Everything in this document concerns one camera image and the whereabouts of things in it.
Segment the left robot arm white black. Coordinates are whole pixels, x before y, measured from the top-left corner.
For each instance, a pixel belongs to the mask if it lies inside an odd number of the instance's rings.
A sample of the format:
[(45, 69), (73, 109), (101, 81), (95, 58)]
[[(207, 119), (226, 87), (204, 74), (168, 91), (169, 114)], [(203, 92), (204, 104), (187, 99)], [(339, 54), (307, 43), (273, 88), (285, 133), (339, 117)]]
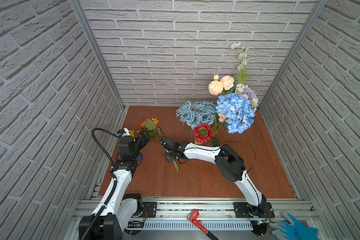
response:
[[(102, 131), (120, 140), (119, 160), (113, 161), (110, 154), (100, 144), (95, 131)], [(81, 240), (94, 240), (96, 234), (103, 232), (104, 240), (121, 240), (123, 232), (128, 226), (130, 218), (143, 211), (143, 202), (140, 194), (125, 192), (138, 167), (138, 156), (141, 150), (151, 140), (148, 131), (139, 132), (139, 137), (131, 136), (127, 128), (113, 134), (105, 129), (94, 128), (92, 138), (111, 162), (111, 182), (101, 202), (90, 216), (83, 217), (79, 224), (79, 237)]]

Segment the dusty blue hydrangea flower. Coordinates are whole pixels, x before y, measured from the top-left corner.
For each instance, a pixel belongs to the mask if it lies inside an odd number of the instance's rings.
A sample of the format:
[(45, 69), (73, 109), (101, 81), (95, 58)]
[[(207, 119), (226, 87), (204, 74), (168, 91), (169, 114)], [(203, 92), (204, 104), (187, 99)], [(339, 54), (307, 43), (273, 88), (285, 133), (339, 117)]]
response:
[(216, 120), (216, 113), (216, 105), (207, 101), (187, 101), (176, 110), (176, 116), (192, 130), (201, 124), (212, 125)]

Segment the red sunflower stem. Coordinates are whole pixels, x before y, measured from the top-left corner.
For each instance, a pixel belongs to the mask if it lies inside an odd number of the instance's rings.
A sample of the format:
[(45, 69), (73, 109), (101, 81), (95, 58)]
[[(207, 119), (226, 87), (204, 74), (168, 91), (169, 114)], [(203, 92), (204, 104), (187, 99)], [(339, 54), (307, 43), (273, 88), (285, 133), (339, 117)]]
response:
[(194, 129), (195, 144), (207, 147), (220, 146), (220, 139), (214, 136), (211, 125), (201, 124)]

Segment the white poppy flower stem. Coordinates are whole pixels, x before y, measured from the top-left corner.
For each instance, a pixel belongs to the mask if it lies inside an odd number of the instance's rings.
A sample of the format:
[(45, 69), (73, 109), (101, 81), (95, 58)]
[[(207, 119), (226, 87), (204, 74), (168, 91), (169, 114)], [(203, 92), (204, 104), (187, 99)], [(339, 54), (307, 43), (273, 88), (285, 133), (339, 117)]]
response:
[(237, 55), (237, 58), (239, 61), (239, 64), (237, 67), (239, 74), (236, 75), (236, 78), (240, 84), (244, 84), (249, 79), (249, 76), (246, 73), (246, 71), (247, 71), (246, 66), (248, 63), (248, 60), (247, 60), (248, 51), (244, 47), (241, 47), (241, 45), (242, 45), (241, 42), (232, 43), (230, 45), (230, 49), (236, 51), (236, 55)]

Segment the pink white hydrangea bouquet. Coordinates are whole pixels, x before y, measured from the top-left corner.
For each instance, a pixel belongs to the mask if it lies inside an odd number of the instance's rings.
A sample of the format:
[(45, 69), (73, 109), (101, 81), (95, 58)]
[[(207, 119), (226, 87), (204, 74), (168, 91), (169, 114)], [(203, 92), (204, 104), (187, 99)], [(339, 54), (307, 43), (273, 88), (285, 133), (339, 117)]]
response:
[(259, 103), (259, 99), (254, 90), (252, 90), (248, 85), (237, 84), (235, 93), (237, 95), (243, 95), (247, 100), (251, 101), (251, 108), (256, 111)]

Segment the small pink rose stem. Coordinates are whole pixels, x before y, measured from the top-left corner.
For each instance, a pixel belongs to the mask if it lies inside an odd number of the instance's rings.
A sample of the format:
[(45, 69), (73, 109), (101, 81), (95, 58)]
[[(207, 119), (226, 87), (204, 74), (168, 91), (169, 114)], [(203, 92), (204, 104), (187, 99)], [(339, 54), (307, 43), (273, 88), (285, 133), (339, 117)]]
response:
[(218, 117), (220, 123), (224, 123), (227, 119), (223, 113), (218, 114)]

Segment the orange sunflower stem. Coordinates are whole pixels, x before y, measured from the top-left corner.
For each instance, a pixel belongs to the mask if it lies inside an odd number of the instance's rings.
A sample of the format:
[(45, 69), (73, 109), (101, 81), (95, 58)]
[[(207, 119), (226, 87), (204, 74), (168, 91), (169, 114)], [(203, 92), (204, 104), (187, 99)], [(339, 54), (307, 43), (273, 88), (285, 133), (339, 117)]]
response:
[(148, 131), (151, 137), (155, 137), (161, 140), (165, 135), (162, 129), (159, 127), (159, 120), (157, 118), (148, 118), (141, 123), (142, 129)]

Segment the peach rose flower stem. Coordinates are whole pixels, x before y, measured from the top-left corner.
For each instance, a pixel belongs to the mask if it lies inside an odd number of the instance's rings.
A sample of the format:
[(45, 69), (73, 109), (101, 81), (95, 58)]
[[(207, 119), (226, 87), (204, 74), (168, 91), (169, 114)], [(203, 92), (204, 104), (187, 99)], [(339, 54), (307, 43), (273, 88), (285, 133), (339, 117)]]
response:
[(220, 78), (218, 74), (214, 74), (213, 81), (208, 85), (208, 90), (211, 95), (217, 96), (221, 93), (228, 93), (234, 91), (235, 80), (231, 76), (223, 76)]

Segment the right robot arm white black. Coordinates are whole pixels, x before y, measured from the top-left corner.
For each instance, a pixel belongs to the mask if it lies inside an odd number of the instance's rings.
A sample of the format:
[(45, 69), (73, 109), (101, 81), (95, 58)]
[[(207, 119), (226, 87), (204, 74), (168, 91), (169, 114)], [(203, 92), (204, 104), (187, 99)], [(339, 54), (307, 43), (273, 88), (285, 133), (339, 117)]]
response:
[(221, 147), (200, 146), (190, 142), (180, 144), (169, 137), (162, 138), (161, 145), (166, 149), (164, 156), (170, 163), (181, 159), (194, 159), (215, 164), (223, 177), (234, 182), (244, 195), (249, 216), (266, 216), (267, 199), (250, 179), (244, 159), (232, 147), (227, 144)]

